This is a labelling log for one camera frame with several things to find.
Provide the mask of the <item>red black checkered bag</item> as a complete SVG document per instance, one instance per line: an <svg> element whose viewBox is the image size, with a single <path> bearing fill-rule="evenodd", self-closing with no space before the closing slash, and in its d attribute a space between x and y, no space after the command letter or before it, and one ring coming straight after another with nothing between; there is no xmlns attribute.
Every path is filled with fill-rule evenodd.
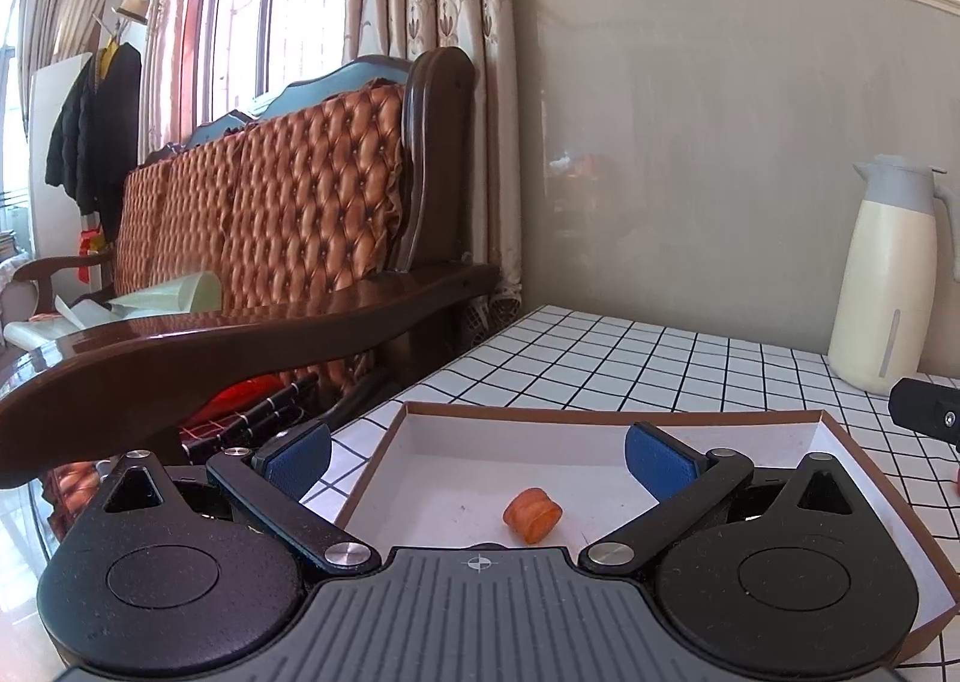
<svg viewBox="0 0 960 682"><path fill-rule="evenodd" d="M257 450L270 438L306 419L319 375L291 383L259 377L233 384L181 425L181 445L190 464L203 464L228 448Z"/></svg>

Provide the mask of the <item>cream thermos jug grey lid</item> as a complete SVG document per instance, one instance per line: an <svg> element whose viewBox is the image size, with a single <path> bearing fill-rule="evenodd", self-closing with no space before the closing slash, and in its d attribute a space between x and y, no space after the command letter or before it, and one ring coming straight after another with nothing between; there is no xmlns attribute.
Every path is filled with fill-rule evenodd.
<svg viewBox="0 0 960 682"><path fill-rule="evenodd" d="M928 337L935 279L934 205L946 206L958 232L958 194L935 180L939 170L900 155L857 162L866 191L854 223L828 365L841 380L874 395L918 373Z"/></svg>

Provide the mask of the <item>orange tangerine piece in box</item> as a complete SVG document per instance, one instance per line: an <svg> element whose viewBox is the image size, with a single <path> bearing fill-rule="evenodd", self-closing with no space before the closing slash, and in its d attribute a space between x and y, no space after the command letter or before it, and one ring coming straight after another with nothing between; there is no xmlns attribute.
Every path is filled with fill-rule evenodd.
<svg viewBox="0 0 960 682"><path fill-rule="evenodd" d="M534 545L553 531L562 516L563 508L551 500L544 489L529 487L519 492L506 506L503 523L524 544Z"/></svg>

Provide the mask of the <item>brown white cardboard box tray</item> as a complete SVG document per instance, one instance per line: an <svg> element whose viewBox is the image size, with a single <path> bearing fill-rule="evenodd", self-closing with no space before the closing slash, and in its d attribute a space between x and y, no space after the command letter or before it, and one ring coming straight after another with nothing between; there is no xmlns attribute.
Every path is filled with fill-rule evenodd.
<svg viewBox="0 0 960 682"><path fill-rule="evenodd" d="M396 545L514 544L501 515L540 487L563 508L550 544L579 552L656 500L628 473L635 412L574 412L407 402L398 409L335 523L377 552ZM958 575L923 521L825 412L682 412L651 423L698 451L731 448L760 467L830 453L850 474L910 565L918 615L900 656L922 653L958 611Z"/></svg>

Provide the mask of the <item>white black grid tablecloth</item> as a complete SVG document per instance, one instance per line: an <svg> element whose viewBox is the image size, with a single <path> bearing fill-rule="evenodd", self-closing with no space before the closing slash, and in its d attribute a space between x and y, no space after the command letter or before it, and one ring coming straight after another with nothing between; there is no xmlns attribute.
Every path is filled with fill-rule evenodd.
<svg viewBox="0 0 960 682"><path fill-rule="evenodd" d="M958 453L896 427L889 403L838 378L818 352L729 340L545 305L409 380L340 428L304 505L333 518L405 401L579 411L825 411L958 555Z"/></svg>

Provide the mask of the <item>pale green paper roll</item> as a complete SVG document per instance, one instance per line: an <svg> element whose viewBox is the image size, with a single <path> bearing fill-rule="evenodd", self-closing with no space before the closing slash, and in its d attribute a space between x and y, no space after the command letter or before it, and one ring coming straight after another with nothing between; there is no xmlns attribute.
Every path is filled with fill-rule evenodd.
<svg viewBox="0 0 960 682"><path fill-rule="evenodd" d="M112 313L124 318L210 313L220 311L221 304L220 279L210 271L187 274L107 302Z"/></svg>

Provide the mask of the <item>brown tufted sofa cushion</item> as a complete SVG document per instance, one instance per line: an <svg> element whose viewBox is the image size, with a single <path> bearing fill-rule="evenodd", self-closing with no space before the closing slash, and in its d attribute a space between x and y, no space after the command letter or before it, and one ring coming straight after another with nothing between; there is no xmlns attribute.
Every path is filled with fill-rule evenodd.
<svg viewBox="0 0 960 682"><path fill-rule="evenodd" d="M233 313L384 271L404 217L403 105L402 86L375 79L133 170L117 294L208 271Z"/></svg>

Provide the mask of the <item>black jacket hanging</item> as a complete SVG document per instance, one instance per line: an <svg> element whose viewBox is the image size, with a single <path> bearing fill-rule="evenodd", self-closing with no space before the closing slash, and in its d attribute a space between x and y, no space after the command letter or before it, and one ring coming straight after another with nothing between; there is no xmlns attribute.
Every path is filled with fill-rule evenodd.
<svg viewBox="0 0 960 682"><path fill-rule="evenodd" d="M83 216L98 214L112 244L121 225L125 178L137 167L142 57L122 44L103 77L98 57L76 76L53 123L46 184L62 187Z"/></svg>

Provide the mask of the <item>straw hat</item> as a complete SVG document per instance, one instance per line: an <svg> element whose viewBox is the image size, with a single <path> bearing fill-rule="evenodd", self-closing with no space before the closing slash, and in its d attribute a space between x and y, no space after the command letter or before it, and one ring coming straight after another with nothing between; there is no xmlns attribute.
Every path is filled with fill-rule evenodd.
<svg viewBox="0 0 960 682"><path fill-rule="evenodd" d="M112 8L112 12L117 16L117 21L124 24L148 24L149 3L151 0L122 0L119 5Z"/></svg>

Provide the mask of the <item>beige patterned curtain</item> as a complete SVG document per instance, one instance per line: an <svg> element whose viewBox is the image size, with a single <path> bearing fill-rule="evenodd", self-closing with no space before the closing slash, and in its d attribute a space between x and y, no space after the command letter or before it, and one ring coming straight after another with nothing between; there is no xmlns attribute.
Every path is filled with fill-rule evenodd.
<svg viewBox="0 0 960 682"><path fill-rule="evenodd" d="M521 164L511 0L347 0L345 55L409 63L404 151L412 166L402 268L485 266L457 313L475 345L523 306Z"/></svg>

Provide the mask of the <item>window with red frame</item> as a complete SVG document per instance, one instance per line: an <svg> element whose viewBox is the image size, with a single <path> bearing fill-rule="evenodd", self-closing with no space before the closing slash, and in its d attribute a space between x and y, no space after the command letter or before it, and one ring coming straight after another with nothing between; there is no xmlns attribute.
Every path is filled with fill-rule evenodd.
<svg viewBox="0 0 960 682"><path fill-rule="evenodd" d="M259 113L342 65L347 0L151 0L140 102L145 154L233 110Z"/></svg>

